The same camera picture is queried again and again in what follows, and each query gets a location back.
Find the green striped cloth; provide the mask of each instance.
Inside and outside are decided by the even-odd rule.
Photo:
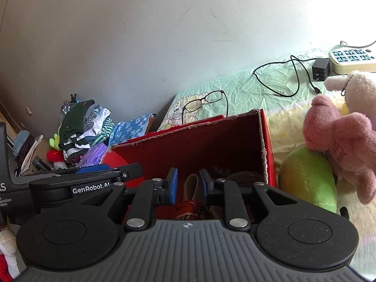
[[[112,122],[112,119],[109,117],[105,119],[103,122],[102,129],[99,134],[95,136],[95,139],[90,142],[90,146],[95,144],[104,142],[111,134],[112,129],[114,128],[115,124]]]

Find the eyeglasses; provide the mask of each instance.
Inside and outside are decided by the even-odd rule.
[[[227,96],[223,90],[216,90],[208,93],[203,98],[199,98],[197,100],[193,100],[188,102],[182,109],[182,124],[184,124],[184,110],[188,112],[194,112],[199,110],[202,107],[202,101],[206,101],[208,103],[215,103],[222,100],[223,96],[226,98],[227,109],[226,109],[226,117],[229,116],[229,101]]]

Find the bed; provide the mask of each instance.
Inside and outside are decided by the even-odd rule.
[[[314,50],[299,54],[300,59],[316,57],[327,58],[328,51]],[[311,62],[305,66],[311,73]],[[176,125],[206,119],[216,115],[225,115],[227,111],[226,98],[220,95],[213,102],[196,101],[197,106],[190,109],[183,107],[192,100],[202,99],[214,90],[223,90],[228,99],[228,115],[245,113],[254,108],[264,109],[268,120],[276,172],[283,158],[294,145],[304,145],[302,135],[303,120],[308,111],[312,98],[316,93],[308,84],[304,69],[297,65],[300,78],[300,90],[292,98],[276,96],[272,91],[262,86],[252,75],[253,69],[241,71],[237,74],[221,77],[206,84],[190,88],[177,94],[159,127],[168,129]],[[272,89],[284,94],[292,94],[297,88],[297,80],[291,63],[283,65],[269,65],[257,71],[259,78]],[[328,95],[333,103],[342,108],[344,103],[340,92],[328,92],[323,82],[314,81],[323,94]],[[376,278],[376,201],[362,205],[356,196],[354,187],[346,181],[337,184],[338,211],[342,206],[349,210],[350,220],[357,227],[360,243],[351,262],[351,267],[373,281]]]

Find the silver rivet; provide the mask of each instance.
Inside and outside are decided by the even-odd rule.
[[[230,225],[235,228],[243,228],[247,226],[248,222],[244,218],[233,218],[230,220]]]
[[[140,228],[145,224],[145,221],[142,218],[130,218],[127,220],[127,225],[133,228]]]

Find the pink stuffed animal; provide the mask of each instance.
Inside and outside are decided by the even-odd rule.
[[[307,147],[324,151],[338,179],[356,186],[362,204],[376,195],[376,132],[370,120],[357,112],[340,116],[332,101],[324,95],[312,100],[303,123]]]

